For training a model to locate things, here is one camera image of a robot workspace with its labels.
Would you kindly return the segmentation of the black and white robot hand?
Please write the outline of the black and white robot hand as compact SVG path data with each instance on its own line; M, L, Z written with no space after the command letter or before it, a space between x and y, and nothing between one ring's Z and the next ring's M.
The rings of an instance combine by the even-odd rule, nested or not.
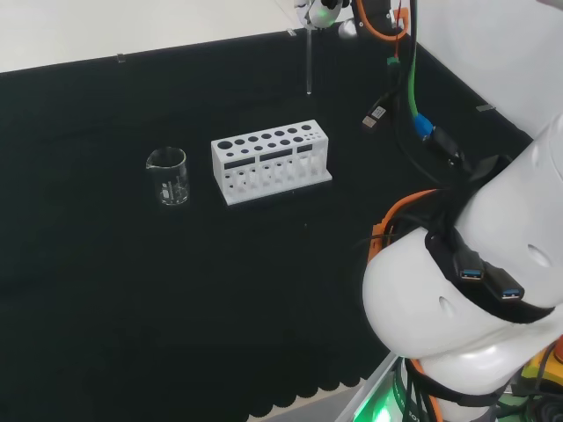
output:
M294 10L299 22L307 30L326 29L334 24L349 0L295 0Z

